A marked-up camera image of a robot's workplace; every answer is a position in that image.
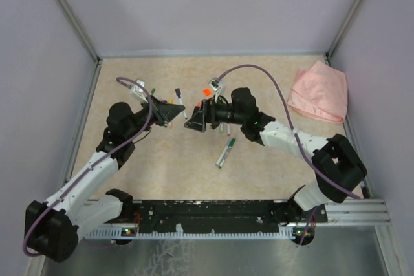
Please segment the blue cap white marker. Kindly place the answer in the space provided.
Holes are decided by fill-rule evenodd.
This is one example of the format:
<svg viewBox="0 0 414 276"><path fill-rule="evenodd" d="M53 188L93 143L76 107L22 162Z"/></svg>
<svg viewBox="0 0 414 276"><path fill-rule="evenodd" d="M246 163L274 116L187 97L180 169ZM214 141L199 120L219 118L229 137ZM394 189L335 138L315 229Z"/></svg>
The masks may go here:
<svg viewBox="0 0 414 276"><path fill-rule="evenodd" d="M187 119L188 119L188 115L186 114L186 111L185 111L185 106L184 106L184 103L183 103L183 101L182 101L182 98L179 98L179 103L180 103L180 105L181 105L181 106L183 106L183 107L184 107L184 110L182 111L182 113L183 113L183 115L184 115L184 119L185 119L185 120L187 120Z"/></svg>

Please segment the pink cap paint marker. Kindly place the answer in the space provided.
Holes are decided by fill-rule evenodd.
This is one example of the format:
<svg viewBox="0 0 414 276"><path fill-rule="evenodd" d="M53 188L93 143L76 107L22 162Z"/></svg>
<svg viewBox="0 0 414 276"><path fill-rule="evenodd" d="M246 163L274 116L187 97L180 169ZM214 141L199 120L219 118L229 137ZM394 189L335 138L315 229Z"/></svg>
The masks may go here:
<svg viewBox="0 0 414 276"><path fill-rule="evenodd" d="M228 123L226 124L226 133L227 133L228 137L231 136L230 124L228 124Z"/></svg>

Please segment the lilac cap paint marker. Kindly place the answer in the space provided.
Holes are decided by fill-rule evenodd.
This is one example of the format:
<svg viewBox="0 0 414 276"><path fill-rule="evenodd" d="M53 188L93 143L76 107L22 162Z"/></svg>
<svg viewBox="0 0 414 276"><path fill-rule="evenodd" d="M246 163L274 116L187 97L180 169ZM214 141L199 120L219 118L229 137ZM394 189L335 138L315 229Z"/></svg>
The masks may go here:
<svg viewBox="0 0 414 276"><path fill-rule="evenodd" d="M227 150L228 150L228 148L229 148L229 145L230 145L230 143L227 143L227 144L225 145L224 149L222 150L221 154L219 155L219 157L218 157L218 159L217 159L217 161L216 161L216 163L215 163L215 166L216 166L216 167L219 167L220 163L222 162L223 157L224 157L224 155L226 154L226 152L227 152Z"/></svg>

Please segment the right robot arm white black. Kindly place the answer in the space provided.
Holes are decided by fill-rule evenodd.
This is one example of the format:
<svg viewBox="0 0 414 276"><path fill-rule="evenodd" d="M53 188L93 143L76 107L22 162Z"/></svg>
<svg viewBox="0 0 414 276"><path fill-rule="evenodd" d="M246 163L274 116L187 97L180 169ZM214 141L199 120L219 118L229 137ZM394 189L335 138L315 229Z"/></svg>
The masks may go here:
<svg viewBox="0 0 414 276"><path fill-rule="evenodd" d="M222 96L202 100L184 127L203 133L222 123L239 125L247 140L297 156L315 172L315 181L300 187L289 198L286 221L301 222L315 207L342 203L367 175L365 165L344 135L326 138L290 128L261 112L247 87L233 90L230 101Z"/></svg>

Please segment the orange highlighter cap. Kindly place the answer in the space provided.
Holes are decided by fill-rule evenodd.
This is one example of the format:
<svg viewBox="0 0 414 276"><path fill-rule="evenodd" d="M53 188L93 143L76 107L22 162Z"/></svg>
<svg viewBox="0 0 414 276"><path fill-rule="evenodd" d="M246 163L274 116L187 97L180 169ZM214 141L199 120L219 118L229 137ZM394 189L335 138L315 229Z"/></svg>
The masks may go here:
<svg viewBox="0 0 414 276"><path fill-rule="evenodd" d="M212 94L210 89L204 89L203 93L204 93L205 96L210 96Z"/></svg>

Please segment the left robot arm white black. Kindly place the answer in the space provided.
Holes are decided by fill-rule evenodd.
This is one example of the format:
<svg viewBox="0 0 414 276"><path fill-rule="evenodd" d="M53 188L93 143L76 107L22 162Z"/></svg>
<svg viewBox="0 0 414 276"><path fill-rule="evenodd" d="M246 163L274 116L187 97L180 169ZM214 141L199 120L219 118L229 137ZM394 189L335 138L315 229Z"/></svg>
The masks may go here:
<svg viewBox="0 0 414 276"><path fill-rule="evenodd" d="M152 125L167 125L184 110L183 105L154 96L149 96L138 112L126 102L112 105L103 138L82 170L44 202L35 200L27 207L23 252L29 257L44 255L63 262L97 227L110 220L131 220L135 214L133 198L121 190L112 189L91 205L86 202L129 160L137 136Z"/></svg>

